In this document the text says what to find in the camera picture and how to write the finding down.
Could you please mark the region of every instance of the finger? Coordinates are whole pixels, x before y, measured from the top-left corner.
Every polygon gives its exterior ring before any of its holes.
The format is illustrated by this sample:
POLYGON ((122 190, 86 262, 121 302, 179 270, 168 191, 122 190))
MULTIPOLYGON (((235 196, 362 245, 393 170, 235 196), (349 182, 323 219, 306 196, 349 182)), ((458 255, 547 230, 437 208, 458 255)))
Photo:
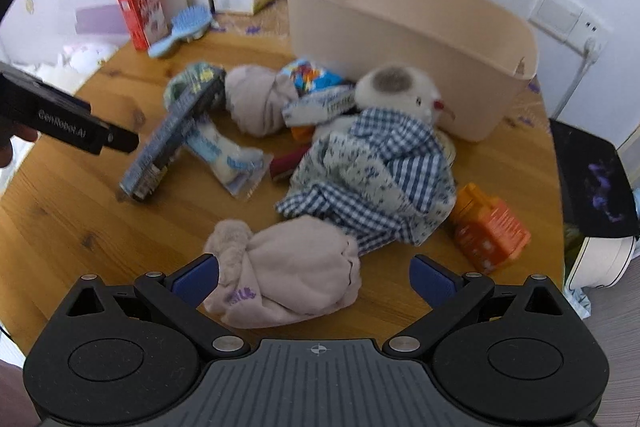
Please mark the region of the finger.
POLYGON ((11 159, 14 157, 14 149, 11 147, 11 142, 0 148, 0 169, 5 168, 11 159))
POLYGON ((38 139, 38 131, 21 123, 15 124, 14 133, 15 136, 22 138, 27 142, 35 142, 38 139))

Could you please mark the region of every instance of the red and white carton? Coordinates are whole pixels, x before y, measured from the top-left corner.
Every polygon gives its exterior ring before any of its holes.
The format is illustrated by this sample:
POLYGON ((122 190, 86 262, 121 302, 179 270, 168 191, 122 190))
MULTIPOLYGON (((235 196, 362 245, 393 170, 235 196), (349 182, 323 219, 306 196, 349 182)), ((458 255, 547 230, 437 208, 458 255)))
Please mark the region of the red and white carton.
POLYGON ((138 51, 148 50, 169 33, 160 0, 118 0, 118 3, 138 51))

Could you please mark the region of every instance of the table top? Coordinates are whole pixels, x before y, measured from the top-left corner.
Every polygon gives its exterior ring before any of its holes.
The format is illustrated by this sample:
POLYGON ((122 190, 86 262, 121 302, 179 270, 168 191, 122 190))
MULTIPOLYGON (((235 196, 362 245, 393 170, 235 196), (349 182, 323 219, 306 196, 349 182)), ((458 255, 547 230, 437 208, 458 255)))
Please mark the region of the table top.
MULTIPOLYGON (((94 114, 149 136, 164 118, 166 83, 188 64, 205 60, 233 68, 280 68, 292 59, 287 39, 211 33, 184 44, 167 60, 153 60, 129 44, 78 92, 94 114)), ((264 139, 242 135, 226 113, 221 133, 242 146, 282 154, 298 147, 288 130, 264 139)), ((545 273, 563 276, 562 214, 558 172, 539 89, 532 84, 492 135, 479 144, 455 139, 453 173, 459 185, 475 182, 503 198, 532 233, 514 264, 496 271, 497 283, 520 284, 545 273)), ((0 200, 0 319, 25 351, 69 287, 86 273, 107 284, 127 284, 150 270, 170 273, 202 253, 220 219, 242 219, 252 230, 279 221, 273 205, 287 183, 265 178, 247 202, 237 201, 209 169, 189 154, 172 165, 146 203, 118 196, 118 182, 134 156, 104 150, 92 156, 43 136, 0 200)), ((269 330, 244 332, 249 341, 279 338, 385 339, 429 307, 411 289, 409 261, 425 253, 457 273, 472 269, 446 227, 421 246, 394 243, 362 259, 356 303, 335 314, 269 330)))

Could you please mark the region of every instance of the white cable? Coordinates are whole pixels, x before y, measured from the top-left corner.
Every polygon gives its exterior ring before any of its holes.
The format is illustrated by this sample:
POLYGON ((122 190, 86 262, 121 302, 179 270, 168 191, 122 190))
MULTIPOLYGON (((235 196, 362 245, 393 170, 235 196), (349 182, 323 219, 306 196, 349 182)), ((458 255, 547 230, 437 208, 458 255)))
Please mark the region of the white cable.
POLYGON ((551 118, 557 119, 562 113, 562 110, 566 107, 569 99, 574 95, 576 89, 580 85, 580 82, 584 78, 584 75, 587 74, 587 71, 593 66, 598 57, 600 56, 600 47, 597 46, 597 42, 595 39, 587 39, 584 44, 584 58, 582 59, 582 63, 580 65, 580 69, 578 73, 575 75, 574 81, 569 86, 569 89, 566 90, 562 100, 558 103, 556 110, 551 115, 551 118))

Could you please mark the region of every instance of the silver screw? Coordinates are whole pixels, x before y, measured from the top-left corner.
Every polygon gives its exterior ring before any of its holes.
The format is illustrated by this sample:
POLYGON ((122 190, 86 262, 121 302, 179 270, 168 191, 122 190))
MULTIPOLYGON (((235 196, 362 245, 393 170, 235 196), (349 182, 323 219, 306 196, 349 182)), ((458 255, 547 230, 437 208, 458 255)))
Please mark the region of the silver screw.
POLYGON ((244 340, 240 337, 236 337, 235 335, 225 335, 223 337, 216 338, 211 345, 219 351, 230 353, 231 351, 241 349, 241 347, 244 346, 244 340))
POLYGON ((420 347, 420 341, 413 337, 393 337, 389 341, 389 347, 394 351, 399 351, 400 353, 410 353, 420 347))

